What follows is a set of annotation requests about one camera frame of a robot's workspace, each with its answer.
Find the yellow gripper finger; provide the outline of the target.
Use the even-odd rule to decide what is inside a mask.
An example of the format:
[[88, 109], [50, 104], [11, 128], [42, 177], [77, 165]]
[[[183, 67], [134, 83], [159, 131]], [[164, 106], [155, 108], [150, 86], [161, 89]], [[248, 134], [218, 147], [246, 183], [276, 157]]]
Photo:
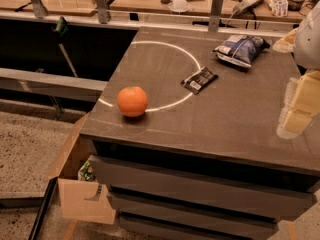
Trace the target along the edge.
[[307, 71], [299, 79], [291, 77], [286, 86], [277, 135], [293, 139], [301, 135], [320, 113], [320, 71]]
[[296, 33], [297, 33], [297, 29], [291, 30], [284, 37], [277, 40], [274, 43], [272, 49], [280, 53], [292, 52]]

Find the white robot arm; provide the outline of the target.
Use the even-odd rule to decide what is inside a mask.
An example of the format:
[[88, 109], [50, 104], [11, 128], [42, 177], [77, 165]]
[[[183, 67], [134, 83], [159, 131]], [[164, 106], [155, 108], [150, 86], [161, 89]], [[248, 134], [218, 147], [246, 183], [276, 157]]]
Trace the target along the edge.
[[280, 138], [293, 139], [320, 113], [320, 1], [273, 49], [292, 52], [296, 64], [306, 69], [299, 79], [289, 79], [277, 127]]

